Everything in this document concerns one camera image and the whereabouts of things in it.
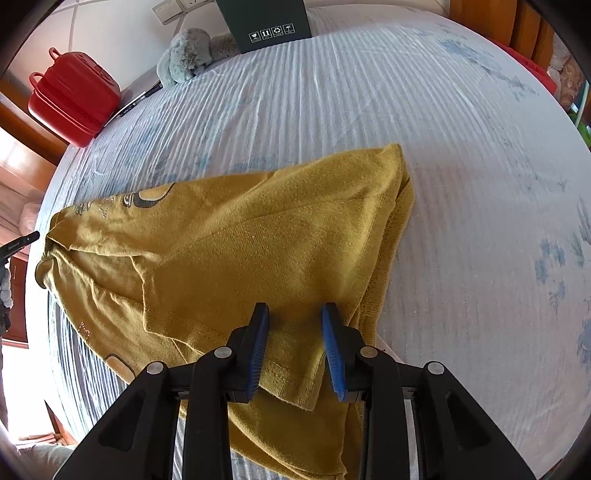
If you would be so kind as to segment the dark green gift box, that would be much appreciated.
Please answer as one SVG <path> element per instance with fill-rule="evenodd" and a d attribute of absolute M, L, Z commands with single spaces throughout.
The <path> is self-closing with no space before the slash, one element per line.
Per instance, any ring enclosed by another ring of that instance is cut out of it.
<path fill-rule="evenodd" d="M 242 53 L 311 38 L 303 0 L 216 0 Z"/>

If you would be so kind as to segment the red bear suitcase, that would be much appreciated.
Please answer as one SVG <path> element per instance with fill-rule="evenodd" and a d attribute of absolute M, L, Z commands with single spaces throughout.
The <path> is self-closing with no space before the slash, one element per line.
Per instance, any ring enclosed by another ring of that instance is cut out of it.
<path fill-rule="evenodd" d="M 118 110 L 118 83 L 83 52 L 48 50 L 53 64 L 33 72 L 29 113 L 68 143 L 86 147 Z"/>

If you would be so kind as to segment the red cloth at bedside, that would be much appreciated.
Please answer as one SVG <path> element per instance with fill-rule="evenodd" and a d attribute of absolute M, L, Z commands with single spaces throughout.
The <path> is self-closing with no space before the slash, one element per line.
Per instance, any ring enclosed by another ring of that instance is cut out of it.
<path fill-rule="evenodd" d="M 526 68 L 548 91 L 551 95 L 557 92 L 558 86 L 547 72 L 533 60 L 527 58 L 516 50 L 493 40 L 493 43 L 509 54 L 514 60 Z"/>

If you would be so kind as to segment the mustard yellow garment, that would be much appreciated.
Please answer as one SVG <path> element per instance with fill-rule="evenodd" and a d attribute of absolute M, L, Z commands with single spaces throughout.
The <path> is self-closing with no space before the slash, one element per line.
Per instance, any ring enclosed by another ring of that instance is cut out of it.
<path fill-rule="evenodd" d="M 229 408 L 231 447 L 293 479 L 354 479 L 362 414 L 325 369 L 322 307 L 374 344 L 414 203 L 401 147 L 165 184 L 55 214 L 36 266 L 122 379 L 197 361 L 270 308 L 259 390 Z"/>

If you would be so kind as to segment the wooden headboard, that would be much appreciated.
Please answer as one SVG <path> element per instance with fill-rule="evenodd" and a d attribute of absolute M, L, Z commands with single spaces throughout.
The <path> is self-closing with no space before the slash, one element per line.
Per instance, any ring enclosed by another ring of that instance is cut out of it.
<path fill-rule="evenodd" d="M 544 70 L 550 64 L 554 30 L 527 1 L 451 0 L 449 17 L 512 48 Z"/>

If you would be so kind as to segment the grey plush toy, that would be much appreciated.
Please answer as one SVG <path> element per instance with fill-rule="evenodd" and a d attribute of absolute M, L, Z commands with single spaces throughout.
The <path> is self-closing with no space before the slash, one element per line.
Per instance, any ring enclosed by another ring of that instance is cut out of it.
<path fill-rule="evenodd" d="M 156 65 L 163 88 L 183 84 L 204 73 L 209 66 L 240 53 L 231 33 L 211 37 L 199 28 L 183 29 L 171 40 Z"/>

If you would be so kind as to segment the white wall socket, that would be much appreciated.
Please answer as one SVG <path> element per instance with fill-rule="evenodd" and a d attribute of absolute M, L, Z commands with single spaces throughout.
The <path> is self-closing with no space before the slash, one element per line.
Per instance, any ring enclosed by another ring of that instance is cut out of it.
<path fill-rule="evenodd" d="M 162 25 L 167 25 L 211 2 L 212 0 L 163 0 L 152 7 L 152 12 Z"/>

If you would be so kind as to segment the white striped bed sheet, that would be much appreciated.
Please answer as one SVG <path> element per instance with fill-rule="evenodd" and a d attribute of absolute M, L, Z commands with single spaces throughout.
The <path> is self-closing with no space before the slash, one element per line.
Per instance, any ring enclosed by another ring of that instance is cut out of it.
<path fill-rule="evenodd" d="M 311 39 L 214 65 L 62 158 L 37 227 L 84 201 L 399 144 L 415 187 L 380 336 L 445 364 L 537 476 L 590 414 L 590 153 L 495 44 L 405 7 L 312 9 Z"/>

